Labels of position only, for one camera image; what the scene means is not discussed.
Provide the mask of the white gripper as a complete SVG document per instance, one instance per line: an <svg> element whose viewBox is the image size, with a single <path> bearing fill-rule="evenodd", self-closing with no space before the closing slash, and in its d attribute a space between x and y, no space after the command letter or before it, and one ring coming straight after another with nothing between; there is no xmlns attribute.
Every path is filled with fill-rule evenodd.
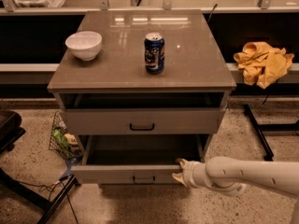
<svg viewBox="0 0 299 224"><path fill-rule="evenodd" d="M182 169L182 173L173 173L172 177L179 183L184 183L186 187L198 189L208 187L206 166L199 161L187 161L182 158L176 159L176 164Z"/></svg>

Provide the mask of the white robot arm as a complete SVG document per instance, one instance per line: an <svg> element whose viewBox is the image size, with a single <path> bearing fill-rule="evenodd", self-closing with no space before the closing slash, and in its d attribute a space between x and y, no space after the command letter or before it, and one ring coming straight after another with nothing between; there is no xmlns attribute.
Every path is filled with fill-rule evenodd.
<svg viewBox="0 0 299 224"><path fill-rule="evenodd" d="M206 187L227 196L239 196L247 184L294 198L291 224L299 224L299 163L290 161L241 161L214 157L205 163L178 159L173 178L187 188Z"/></svg>

